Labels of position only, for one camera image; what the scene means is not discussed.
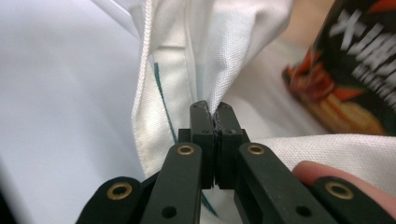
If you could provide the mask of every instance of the brass grommet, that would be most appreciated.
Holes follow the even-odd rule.
[[[254,155],[261,155],[264,154],[264,148],[252,145],[247,148],[247,151]]]
[[[337,198],[344,200],[351,200],[353,198],[352,190],[341,183],[330,181],[326,183],[325,188],[330,194]]]
[[[113,184],[107,191],[107,198],[111,200],[121,200],[132,193],[132,186],[127,182],[119,182]]]
[[[181,146],[177,148],[177,153],[183,156],[188,156],[194,152],[194,148],[190,146]]]

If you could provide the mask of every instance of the green thread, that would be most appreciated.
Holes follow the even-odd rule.
[[[163,107],[165,107],[165,113],[166,113],[166,117],[168,118],[169,126],[171,127],[172,136],[174,138],[174,142],[176,143],[177,138],[176,138],[175,129],[172,125],[171,118],[169,117],[168,109],[165,104],[165,99],[163,98],[163,87],[161,86],[160,67],[158,66],[158,63],[154,64],[154,76],[155,76],[155,81],[157,82],[158,90],[160,91],[161,98],[163,99]]]
[[[207,208],[207,210],[209,210],[209,212],[211,212],[213,215],[218,217],[218,213],[213,208],[212,204],[210,204],[210,202],[207,200],[207,198],[206,198],[206,196],[204,195],[203,192],[201,194],[201,203]]]

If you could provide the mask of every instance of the finger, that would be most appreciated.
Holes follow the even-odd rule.
[[[396,219],[396,197],[387,194],[383,190],[378,189],[354,175],[313,161],[300,162],[294,167],[292,172],[307,186],[313,186],[315,180],[323,176],[335,176],[345,179],[376,201],[385,211]]]

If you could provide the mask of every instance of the product package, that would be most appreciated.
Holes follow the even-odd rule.
[[[396,135],[396,1],[336,0],[282,77],[332,133]]]

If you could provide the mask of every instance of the white surface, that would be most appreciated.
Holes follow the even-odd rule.
[[[74,223],[143,172],[131,130],[137,39],[91,1],[0,2],[0,165],[21,223]]]

